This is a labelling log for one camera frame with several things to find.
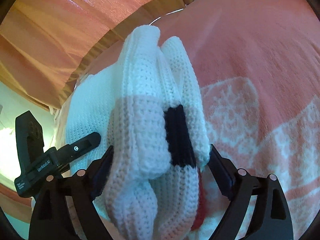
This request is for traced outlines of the white red black knit sweater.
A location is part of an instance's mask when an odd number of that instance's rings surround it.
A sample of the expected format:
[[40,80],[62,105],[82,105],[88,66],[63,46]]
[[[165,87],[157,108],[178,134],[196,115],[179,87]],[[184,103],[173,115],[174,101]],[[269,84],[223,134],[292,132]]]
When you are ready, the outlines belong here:
[[93,205],[124,239],[207,239],[214,230],[202,172],[208,127],[182,41],[137,27],[117,61],[84,79],[68,112],[66,142],[98,132],[100,145],[71,162],[86,169],[113,146],[110,173]]

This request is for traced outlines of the pink curtain with tan hem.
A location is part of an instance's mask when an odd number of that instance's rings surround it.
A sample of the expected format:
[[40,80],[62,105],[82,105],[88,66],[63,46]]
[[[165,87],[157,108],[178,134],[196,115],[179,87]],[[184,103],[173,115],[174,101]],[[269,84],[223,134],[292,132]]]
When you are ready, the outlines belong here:
[[89,61],[130,28],[189,0],[1,0],[1,82],[60,108]]

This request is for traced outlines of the pink patterned bed blanket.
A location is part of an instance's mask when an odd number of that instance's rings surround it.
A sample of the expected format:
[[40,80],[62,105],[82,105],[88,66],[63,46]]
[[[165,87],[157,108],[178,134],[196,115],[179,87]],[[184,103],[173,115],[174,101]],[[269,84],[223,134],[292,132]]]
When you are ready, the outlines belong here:
[[200,83],[208,137],[254,176],[275,174],[299,239],[319,210],[319,20],[305,0],[197,0],[156,21]]

